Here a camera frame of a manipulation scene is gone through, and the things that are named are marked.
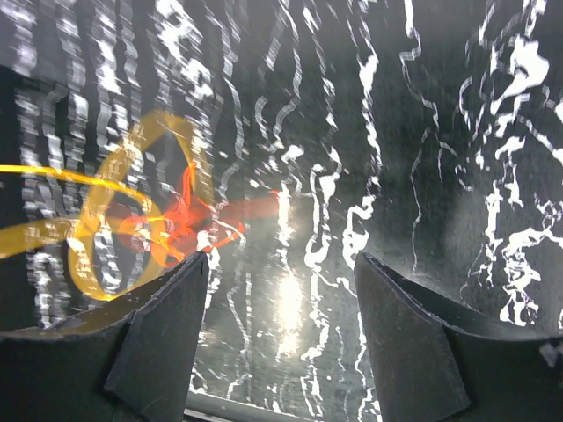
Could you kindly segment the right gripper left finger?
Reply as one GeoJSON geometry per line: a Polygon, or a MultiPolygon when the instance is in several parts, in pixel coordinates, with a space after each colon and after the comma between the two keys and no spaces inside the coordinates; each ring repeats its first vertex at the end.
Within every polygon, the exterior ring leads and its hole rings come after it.
{"type": "Polygon", "coordinates": [[[3,421],[180,421],[208,288],[196,252],[48,329],[1,335],[3,421]]]}

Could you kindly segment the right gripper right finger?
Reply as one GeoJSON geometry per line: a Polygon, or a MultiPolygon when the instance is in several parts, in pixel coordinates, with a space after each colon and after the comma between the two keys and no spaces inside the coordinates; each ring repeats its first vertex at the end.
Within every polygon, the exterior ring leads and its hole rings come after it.
{"type": "Polygon", "coordinates": [[[362,252],[355,284],[385,421],[560,421],[562,337],[502,322],[362,252]]]}

